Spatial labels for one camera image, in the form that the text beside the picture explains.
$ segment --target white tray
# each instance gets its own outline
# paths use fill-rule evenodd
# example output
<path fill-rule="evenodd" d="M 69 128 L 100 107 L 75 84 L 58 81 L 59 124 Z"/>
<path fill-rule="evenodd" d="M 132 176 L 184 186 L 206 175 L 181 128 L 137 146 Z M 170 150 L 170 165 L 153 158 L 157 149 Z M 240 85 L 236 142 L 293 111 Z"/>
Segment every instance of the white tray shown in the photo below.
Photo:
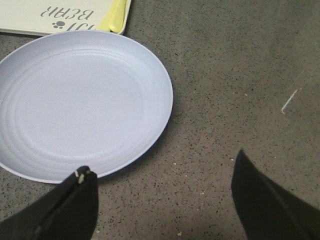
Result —
<path fill-rule="evenodd" d="M 0 0 L 0 32 L 45 36 L 95 30 L 114 0 Z M 131 0 L 126 0 L 123 34 Z"/>

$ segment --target plate rim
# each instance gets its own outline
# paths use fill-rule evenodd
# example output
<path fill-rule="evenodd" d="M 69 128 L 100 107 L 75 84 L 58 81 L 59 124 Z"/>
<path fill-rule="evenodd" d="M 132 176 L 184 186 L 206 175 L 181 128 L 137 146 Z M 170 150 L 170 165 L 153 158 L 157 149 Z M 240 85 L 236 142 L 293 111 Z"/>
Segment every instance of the plate rim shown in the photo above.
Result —
<path fill-rule="evenodd" d="M 39 41 L 45 41 L 46 39 L 54 38 L 57 35 L 76 35 L 76 34 L 87 34 L 87 33 L 88 34 L 93 34 L 93 35 L 95 35 L 95 34 L 112 35 L 115 38 L 123 38 L 126 41 L 130 41 L 130 42 L 134 43 L 135 45 L 138 45 L 140 48 L 144 49 L 145 51 L 147 51 L 148 54 L 151 55 L 158 62 L 159 66 L 162 68 L 162 71 L 166 75 L 167 86 L 168 86 L 168 89 L 169 89 L 168 96 L 170 98 L 169 102 L 168 102 L 167 113 L 166 113 L 166 116 L 164 118 L 166 120 L 163 121 L 162 125 L 159 124 L 159 126 L 160 126 L 159 127 L 159 131 L 158 131 L 157 134 L 155 134 L 155 136 L 152 139 L 152 141 L 149 141 L 149 143 L 146 144 L 146 146 L 143 148 L 143 150 L 141 150 L 139 152 L 139 154 L 137 154 L 136 157 L 126 161 L 124 164 L 121 164 L 118 167 L 113 168 L 112 170 L 105 171 L 105 172 L 99 173 L 97 175 L 98 178 L 102 178 L 102 177 L 108 176 L 110 174 L 113 174 L 113 173 L 115 173 L 115 172 L 127 167 L 128 165 L 132 164 L 137 159 L 139 159 L 142 155 L 144 155 L 157 142 L 157 140 L 162 135 L 162 133 L 164 132 L 164 130 L 165 130 L 165 128 L 166 128 L 166 126 L 167 126 L 167 124 L 169 122 L 169 119 L 170 119 L 170 116 L 171 116 L 171 113 L 172 113 L 172 109 L 173 109 L 173 103 L 174 103 L 173 85 L 172 85 L 172 81 L 171 81 L 170 75 L 169 75 L 167 69 L 165 68 L 164 64 L 160 61 L 160 59 L 150 49 L 148 49 L 146 46 L 142 45 L 141 43 L 139 43 L 139 42 L 137 42 L 137 41 L 135 41 L 135 40 L 133 40 L 133 39 L 131 39 L 129 37 L 126 37 L 126 36 L 123 36 L 123 35 L 120 35 L 120 34 L 111 33 L 111 32 L 101 31 L 101 30 L 74 30 L 74 31 L 58 32 L 58 33 L 54 33 L 54 34 L 50 34 L 50 35 L 46 35 L 46 36 L 42 36 L 42 37 L 36 38 L 36 39 L 34 39 L 34 40 L 32 40 L 32 41 L 30 41 L 30 42 L 18 47 L 17 49 L 15 49 L 11 53 L 9 53 L 7 56 L 5 56 L 2 60 L 0 60 L 0 66 L 4 62 L 6 62 L 7 59 L 11 58 L 12 55 L 14 55 L 16 52 L 19 52 L 21 49 L 24 49 L 24 48 L 28 47 L 29 45 L 35 45 Z M 43 179 L 43 178 L 31 176 L 31 175 L 26 175 L 24 173 L 18 172 L 16 170 L 8 167 L 7 165 L 3 164 L 2 161 L 0 161 L 0 167 L 2 167 L 3 169 L 7 170 L 8 172 L 10 172 L 10 173 L 12 173 L 12 174 L 14 174 L 16 176 L 19 176 L 19 177 L 22 177 L 24 179 L 28 179 L 28 180 L 31 180 L 31 181 L 35 181 L 35 182 L 48 183 L 48 184 L 59 184 L 59 183 L 61 183 L 63 181 L 63 179 L 62 180 L 52 180 L 52 179 Z"/>

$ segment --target paw print logo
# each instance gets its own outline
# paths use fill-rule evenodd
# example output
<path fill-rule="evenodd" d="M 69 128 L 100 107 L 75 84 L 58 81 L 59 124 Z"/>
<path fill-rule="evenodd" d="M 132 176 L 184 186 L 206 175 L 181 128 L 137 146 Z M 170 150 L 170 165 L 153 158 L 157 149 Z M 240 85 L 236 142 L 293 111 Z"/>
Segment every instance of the paw print logo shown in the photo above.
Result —
<path fill-rule="evenodd" d="M 55 29 L 57 29 L 57 28 L 63 29 L 64 25 L 66 25 L 66 24 L 64 21 L 57 21 L 57 22 L 52 23 L 52 25 Z"/>

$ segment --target gray speckled countertop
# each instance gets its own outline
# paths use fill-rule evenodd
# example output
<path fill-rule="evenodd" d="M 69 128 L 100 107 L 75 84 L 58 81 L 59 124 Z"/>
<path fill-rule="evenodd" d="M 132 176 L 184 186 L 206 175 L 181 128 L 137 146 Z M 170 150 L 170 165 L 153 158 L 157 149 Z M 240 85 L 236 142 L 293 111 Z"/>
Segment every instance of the gray speckled countertop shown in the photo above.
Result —
<path fill-rule="evenodd" d="M 163 62 L 174 104 L 154 146 L 99 180 L 93 240 L 246 239 L 230 189 L 240 148 L 320 208 L 320 3 L 200 2 L 132 1 L 125 35 Z M 0 59 L 34 38 L 0 33 Z M 0 221 L 53 187 L 0 169 Z"/>

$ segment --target plate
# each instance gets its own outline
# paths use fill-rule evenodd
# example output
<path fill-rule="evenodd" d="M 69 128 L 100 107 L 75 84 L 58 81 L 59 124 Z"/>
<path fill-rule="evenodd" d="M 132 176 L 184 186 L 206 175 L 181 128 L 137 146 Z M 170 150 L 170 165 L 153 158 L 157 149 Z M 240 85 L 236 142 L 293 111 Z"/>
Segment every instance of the plate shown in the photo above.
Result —
<path fill-rule="evenodd" d="M 79 166 L 124 168 L 159 138 L 170 77 L 146 47 L 103 31 L 38 38 L 0 62 L 0 165 L 58 184 Z"/>

